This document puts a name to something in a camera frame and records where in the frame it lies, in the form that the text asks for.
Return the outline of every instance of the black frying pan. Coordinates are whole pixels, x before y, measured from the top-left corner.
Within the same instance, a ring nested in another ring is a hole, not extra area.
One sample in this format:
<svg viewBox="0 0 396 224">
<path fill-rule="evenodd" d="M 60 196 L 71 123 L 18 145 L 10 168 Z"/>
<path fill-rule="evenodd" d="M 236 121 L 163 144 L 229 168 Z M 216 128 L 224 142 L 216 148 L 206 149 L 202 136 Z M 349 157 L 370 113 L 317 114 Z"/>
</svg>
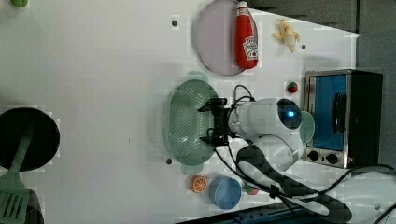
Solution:
<svg viewBox="0 0 396 224">
<path fill-rule="evenodd" d="M 60 133 L 55 121 L 34 108 L 15 108 L 0 115 L 0 165 L 11 167 L 21 136 L 30 122 L 35 122 L 32 141 L 21 166 L 21 172 L 47 164 L 56 154 Z"/>
</svg>

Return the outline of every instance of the blue light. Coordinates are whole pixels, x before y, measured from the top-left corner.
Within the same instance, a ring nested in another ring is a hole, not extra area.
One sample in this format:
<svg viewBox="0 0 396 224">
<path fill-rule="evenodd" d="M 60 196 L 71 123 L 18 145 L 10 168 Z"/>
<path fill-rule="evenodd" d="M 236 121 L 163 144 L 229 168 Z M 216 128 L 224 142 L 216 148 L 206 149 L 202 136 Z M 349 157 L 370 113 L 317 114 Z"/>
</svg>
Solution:
<svg viewBox="0 0 396 224">
<path fill-rule="evenodd" d="M 289 112 L 288 112 L 288 117 L 289 117 L 289 118 L 294 117 L 294 112 L 293 112 L 293 111 L 289 111 Z"/>
</svg>

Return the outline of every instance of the oven knob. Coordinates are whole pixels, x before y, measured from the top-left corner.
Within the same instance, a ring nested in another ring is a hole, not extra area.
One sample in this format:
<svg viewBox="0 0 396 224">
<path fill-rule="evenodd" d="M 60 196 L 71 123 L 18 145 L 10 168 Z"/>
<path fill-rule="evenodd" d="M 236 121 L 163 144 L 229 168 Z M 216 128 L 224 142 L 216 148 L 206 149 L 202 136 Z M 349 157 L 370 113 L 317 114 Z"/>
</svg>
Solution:
<svg viewBox="0 0 396 224">
<path fill-rule="evenodd" d="M 316 161 L 319 158 L 319 154 L 316 151 L 311 151 L 308 154 L 309 159 L 311 159 L 312 161 Z"/>
<path fill-rule="evenodd" d="M 338 162 L 337 156 L 334 154 L 330 154 L 329 156 L 326 157 L 326 159 L 331 165 L 336 164 Z"/>
</svg>

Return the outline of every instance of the bottle cap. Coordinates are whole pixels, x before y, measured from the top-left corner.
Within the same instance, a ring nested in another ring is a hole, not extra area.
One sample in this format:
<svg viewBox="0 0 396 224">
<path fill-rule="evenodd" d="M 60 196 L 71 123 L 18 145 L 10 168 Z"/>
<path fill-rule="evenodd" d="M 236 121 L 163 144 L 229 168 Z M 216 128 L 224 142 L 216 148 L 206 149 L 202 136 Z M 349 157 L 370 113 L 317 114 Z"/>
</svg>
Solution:
<svg viewBox="0 0 396 224">
<path fill-rule="evenodd" d="M 238 8 L 241 8 L 241 7 L 248 7 L 248 3 L 245 2 L 245 1 L 239 2 L 238 3 Z"/>
</svg>

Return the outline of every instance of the toaster oven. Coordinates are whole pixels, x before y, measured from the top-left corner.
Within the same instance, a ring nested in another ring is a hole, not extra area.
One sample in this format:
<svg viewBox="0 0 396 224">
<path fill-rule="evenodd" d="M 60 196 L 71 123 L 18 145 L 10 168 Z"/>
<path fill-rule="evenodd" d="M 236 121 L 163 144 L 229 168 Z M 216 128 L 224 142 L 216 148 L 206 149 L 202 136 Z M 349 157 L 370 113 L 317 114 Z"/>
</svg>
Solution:
<svg viewBox="0 0 396 224">
<path fill-rule="evenodd" d="M 338 168 L 378 163 L 382 75 L 357 70 L 310 71 L 304 110 L 315 121 L 303 159 Z"/>
</svg>

